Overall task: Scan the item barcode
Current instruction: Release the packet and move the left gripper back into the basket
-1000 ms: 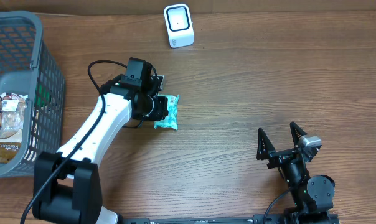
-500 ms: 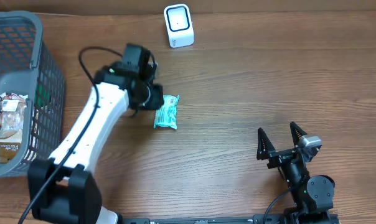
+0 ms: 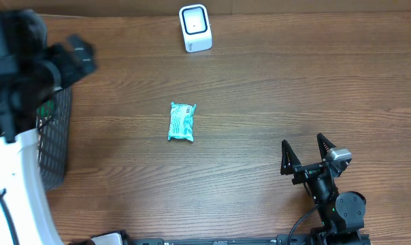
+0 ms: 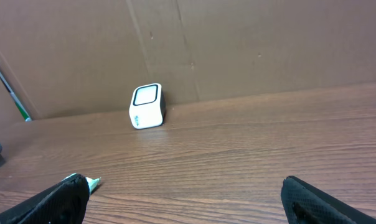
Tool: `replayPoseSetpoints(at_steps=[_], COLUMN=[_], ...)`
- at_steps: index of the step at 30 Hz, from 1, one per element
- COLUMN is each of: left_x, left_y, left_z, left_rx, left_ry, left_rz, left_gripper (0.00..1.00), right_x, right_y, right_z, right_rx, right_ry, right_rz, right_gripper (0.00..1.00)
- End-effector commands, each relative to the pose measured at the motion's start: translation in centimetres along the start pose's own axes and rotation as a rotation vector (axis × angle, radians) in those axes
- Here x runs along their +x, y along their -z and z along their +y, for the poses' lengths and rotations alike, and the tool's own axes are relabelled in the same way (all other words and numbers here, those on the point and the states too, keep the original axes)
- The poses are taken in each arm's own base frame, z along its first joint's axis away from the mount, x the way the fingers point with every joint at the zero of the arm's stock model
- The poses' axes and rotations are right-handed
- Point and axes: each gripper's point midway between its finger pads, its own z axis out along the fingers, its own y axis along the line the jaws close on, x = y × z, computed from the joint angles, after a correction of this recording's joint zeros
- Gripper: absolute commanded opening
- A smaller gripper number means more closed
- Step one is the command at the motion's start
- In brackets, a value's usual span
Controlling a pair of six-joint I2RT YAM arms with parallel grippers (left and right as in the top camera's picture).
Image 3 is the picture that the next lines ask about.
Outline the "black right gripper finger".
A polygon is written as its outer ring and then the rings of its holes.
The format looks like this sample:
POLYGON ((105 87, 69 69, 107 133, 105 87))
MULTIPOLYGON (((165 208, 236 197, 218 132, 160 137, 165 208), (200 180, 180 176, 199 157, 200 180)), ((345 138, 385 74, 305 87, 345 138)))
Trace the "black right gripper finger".
POLYGON ((280 173, 282 175, 290 175, 296 172, 296 169, 301 166, 299 159, 293 152, 290 144, 286 141, 282 141, 282 163, 280 173))
POLYGON ((325 159, 328 150, 335 148, 335 145, 331 143, 322 133, 318 133, 316 138, 318 142, 320 157, 321 159, 325 159))

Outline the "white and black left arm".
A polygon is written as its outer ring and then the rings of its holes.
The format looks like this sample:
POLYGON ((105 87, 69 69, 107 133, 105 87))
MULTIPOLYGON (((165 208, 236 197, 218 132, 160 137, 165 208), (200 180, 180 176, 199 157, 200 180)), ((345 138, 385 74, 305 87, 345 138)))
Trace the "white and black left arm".
POLYGON ((47 42, 33 10, 0 12, 0 244, 60 244, 37 159, 37 110, 93 73, 93 47, 47 42))

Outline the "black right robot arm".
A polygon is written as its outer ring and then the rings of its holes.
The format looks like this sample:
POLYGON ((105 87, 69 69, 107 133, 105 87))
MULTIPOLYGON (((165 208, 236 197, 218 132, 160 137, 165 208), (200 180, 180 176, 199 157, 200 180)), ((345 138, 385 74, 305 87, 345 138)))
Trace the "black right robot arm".
POLYGON ((310 165, 302 165, 290 144, 282 141, 280 173, 292 175, 294 185, 303 184, 314 207, 293 225, 288 235, 279 235, 277 240, 283 244, 370 244, 369 236, 359 232, 364 228, 366 199, 355 191, 340 193, 335 184, 349 166, 351 152, 337 147, 322 133, 316 138, 321 161, 310 165), (309 234, 295 235, 299 224, 314 212, 318 212, 322 225, 312 228, 309 234))

